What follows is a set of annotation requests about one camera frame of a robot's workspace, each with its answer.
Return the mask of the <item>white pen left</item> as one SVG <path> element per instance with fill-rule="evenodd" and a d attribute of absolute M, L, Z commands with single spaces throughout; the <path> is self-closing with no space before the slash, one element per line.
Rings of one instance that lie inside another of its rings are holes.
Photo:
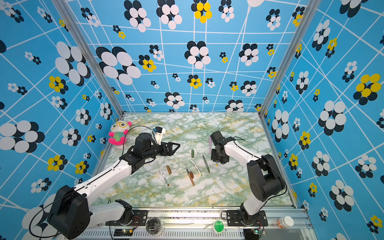
<path fill-rule="evenodd" d="M 167 178 L 166 178 L 164 172 L 163 172 L 162 169 L 160 169 L 160 168 L 159 168 L 159 170 L 160 170 L 160 173 L 161 173 L 161 175 L 162 175 L 162 177 L 163 177 L 163 179 L 164 179 L 166 185 L 169 187 L 170 184 L 169 184 L 169 182 L 168 182 L 168 180 L 167 180 Z"/>

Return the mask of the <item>aluminium frame post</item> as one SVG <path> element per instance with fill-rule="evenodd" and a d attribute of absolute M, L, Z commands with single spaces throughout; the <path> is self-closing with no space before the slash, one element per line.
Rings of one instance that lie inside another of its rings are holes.
<path fill-rule="evenodd" d="M 309 1 L 309 4 L 306 7 L 306 11 L 304 14 L 303 20 L 301 20 L 301 23 L 297 27 L 297 30 L 295 31 L 295 34 L 293 35 L 293 38 L 291 40 L 291 43 L 289 44 L 289 47 L 282 59 L 282 62 L 278 68 L 277 76 L 273 80 L 269 91 L 266 95 L 266 98 L 262 104 L 262 109 L 260 111 L 260 116 L 263 117 L 264 114 L 267 112 L 273 98 L 275 95 L 275 91 L 279 84 L 281 83 L 284 74 L 286 73 L 291 61 L 293 60 L 294 53 L 296 52 L 297 47 L 301 43 L 301 40 L 303 39 L 305 33 L 307 32 L 312 19 L 317 11 L 317 8 L 319 7 L 321 3 L 321 0 L 312 0 Z"/>
<path fill-rule="evenodd" d="M 94 73 L 95 78 L 100 83 L 100 86 L 102 87 L 105 94 L 109 98 L 112 106 L 115 108 L 117 115 L 119 116 L 119 118 L 123 117 L 124 111 L 122 109 L 122 106 L 118 102 L 118 99 L 115 96 L 115 94 L 112 93 L 111 86 L 108 80 L 106 79 L 106 77 L 104 76 L 104 73 L 102 72 L 98 62 L 93 56 L 93 52 L 91 51 L 89 45 L 87 44 L 84 34 L 82 33 L 78 24 L 76 23 L 74 15 L 70 13 L 70 8 L 68 7 L 65 1 L 52 1 L 52 2 L 56 7 L 58 13 L 63 18 L 66 25 L 68 26 L 73 39 L 75 40 L 77 46 L 80 48 L 81 52 L 83 53 L 86 61 L 89 63 L 91 71 Z"/>

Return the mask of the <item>white pen light green end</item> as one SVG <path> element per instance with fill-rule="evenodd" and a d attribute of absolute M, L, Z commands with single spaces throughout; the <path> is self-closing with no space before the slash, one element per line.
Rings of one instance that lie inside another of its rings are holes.
<path fill-rule="evenodd" d="M 191 159 L 191 162 L 192 164 L 194 165 L 194 167 L 196 168 L 196 170 L 198 171 L 198 173 L 203 176 L 203 173 L 200 171 L 200 169 L 198 168 L 197 164 Z"/>

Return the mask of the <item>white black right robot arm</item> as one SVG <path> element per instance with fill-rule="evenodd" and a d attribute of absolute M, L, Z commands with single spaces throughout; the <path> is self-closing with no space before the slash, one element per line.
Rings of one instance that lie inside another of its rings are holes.
<path fill-rule="evenodd" d="M 251 194 L 241 204 L 240 216 L 243 224 L 250 226 L 266 203 L 287 189 L 276 160 L 272 155 L 260 155 L 245 148 L 234 137 L 223 137 L 219 131 L 210 138 L 215 146 L 211 153 L 213 162 L 224 165 L 233 158 L 247 168 Z"/>

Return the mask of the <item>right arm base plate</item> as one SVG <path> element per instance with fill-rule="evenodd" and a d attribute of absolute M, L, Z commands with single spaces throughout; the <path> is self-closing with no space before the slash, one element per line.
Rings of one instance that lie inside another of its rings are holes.
<path fill-rule="evenodd" d="M 228 210 L 226 218 L 230 227 L 267 227 L 269 225 L 265 211 L 249 215 L 245 210 Z"/>

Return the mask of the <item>white pill bottle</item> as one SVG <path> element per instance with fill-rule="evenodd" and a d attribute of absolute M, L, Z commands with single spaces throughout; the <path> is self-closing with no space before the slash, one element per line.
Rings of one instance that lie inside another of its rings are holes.
<path fill-rule="evenodd" d="M 295 222 L 292 217 L 284 216 L 277 220 L 277 224 L 281 229 L 287 229 L 293 227 Z"/>

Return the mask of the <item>clear glass jar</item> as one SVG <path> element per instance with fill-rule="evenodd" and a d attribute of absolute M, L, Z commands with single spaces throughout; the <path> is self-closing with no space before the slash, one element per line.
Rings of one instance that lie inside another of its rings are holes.
<path fill-rule="evenodd" d="M 146 231 L 154 236 L 161 235 L 165 230 L 165 223 L 163 220 L 153 217 L 149 218 L 146 222 Z"/>

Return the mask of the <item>aluminium frame post left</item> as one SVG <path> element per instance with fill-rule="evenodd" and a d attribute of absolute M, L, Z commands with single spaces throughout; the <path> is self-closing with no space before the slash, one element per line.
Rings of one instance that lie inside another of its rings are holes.
<path fill-rule="evenodd" d="M 100 83 L 100 86 L 102 87 L 105 94 L 109 98 L 112 106 L 115 108 L 117 115 L 119 116 L 119 118 L 123 117 L 124 111 L 122 109 L 122 106 L 118 102 L 118 99 L 115 96 L 115 94 L 112 93 L 111 86 L 108 80 L 106 79 L 106 77 L 104 76 L 104 73 L 102 72 L 98 62 L 93 56 L 93 52 L 91 51 L 89 45 L 87 44 L 84 34 L 82 33 L 78 24 L 76 23 L 74 15 L 70 13 L 70 8 L 68 7 L 65 1 L 52 1 L 52 2 L 56 7 L 58 13 L 63 18 L 66 25 L 68 26 L 73 39 L 75 40 L 77 46 L 80 48 L 81 52 L 83 53 L 86 61 L 89 63 L 91 71 L 94 73 L 95 78 Z"/>

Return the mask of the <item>pink white plush toy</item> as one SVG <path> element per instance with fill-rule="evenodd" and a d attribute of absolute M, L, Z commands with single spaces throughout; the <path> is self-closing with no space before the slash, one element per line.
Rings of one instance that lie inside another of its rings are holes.
<path fill-rule="evenodd" d="M 122 146 L 126 143 L 126 136 L 132 126 L 131 122 L 118 121 L 111 126 L 108 139 L 114 146 Z"/>

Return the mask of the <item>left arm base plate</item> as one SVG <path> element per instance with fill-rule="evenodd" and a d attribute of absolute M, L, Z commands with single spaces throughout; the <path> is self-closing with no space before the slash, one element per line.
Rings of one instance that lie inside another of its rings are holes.
<path fill-rule="evenodd" d="M 145 226 L 148 220 L 147 210 L 133 209 L 123 214 L 117 221 L 106 222 L 106 226 Z"/>

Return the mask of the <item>brown pen cap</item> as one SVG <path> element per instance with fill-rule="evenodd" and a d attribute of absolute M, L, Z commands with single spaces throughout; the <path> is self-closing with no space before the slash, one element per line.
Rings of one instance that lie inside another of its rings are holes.
<path fill-rule="evenodd" d="M 169 175 L 171 175 L 172 174 L 172 170 L 171 170 L 170 166 L 166 166 L 166 168 L 167 168 L 167 171 L 168 171 Z"/>

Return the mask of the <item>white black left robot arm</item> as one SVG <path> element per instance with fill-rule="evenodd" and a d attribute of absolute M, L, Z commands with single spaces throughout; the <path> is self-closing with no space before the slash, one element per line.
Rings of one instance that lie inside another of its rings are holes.
<path fill-rule="evenodd" d="M 172 156 L 180 144 L 162 142 L 162 134 L 141 133 L 113 165 L 91 179 L 74 187 L 67 185 L 58 190 L 51 205 L 47 222 L 67 239 L 80 236 L 87 228 L 106 222 L 128 225 L 134 218 L 132 206 L 115 200 L 109 204 L 93 206 L 95 200 L 120 180 L 134 174 L 157 156 Z"/>

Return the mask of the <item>pink pen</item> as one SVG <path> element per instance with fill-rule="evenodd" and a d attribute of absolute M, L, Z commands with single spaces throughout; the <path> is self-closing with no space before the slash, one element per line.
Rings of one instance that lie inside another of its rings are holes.
<path fill-rule="evenodd" d="M 212 139 L 209 137 L 209 153 L 212 153 Z"/>

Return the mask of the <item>dark green pen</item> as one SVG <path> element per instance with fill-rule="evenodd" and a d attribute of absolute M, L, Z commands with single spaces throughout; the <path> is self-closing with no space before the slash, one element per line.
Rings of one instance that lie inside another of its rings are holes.
<path fill-rule="evenodd" d="M 202 155 L 202 157 L 203 157 L 203 160 L 204 160 L 205 166 L 206 166 L 206 168 L 207 168 L 207 171 L 208 171 L 208 173 L 210 173 L 211 171 L 210 171 L 210 168 L 209 168 L 208 162 L 207 162 L 207 160 L 206 160 L 206 158 L 205 158 L 205 156 L 204 156 L 204 155 Z"/>

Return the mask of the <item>green push button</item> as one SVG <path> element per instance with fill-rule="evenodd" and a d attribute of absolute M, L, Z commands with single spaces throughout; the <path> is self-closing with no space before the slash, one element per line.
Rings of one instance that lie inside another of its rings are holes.
<path fill-rule="evenodd" d="M 224 230 L 225 230 L 225 226 L 224 226 L 224 223 L 222 221 L 216 220 L 212 224 L 212 232 L 214 234 L 221 234 Z"/>

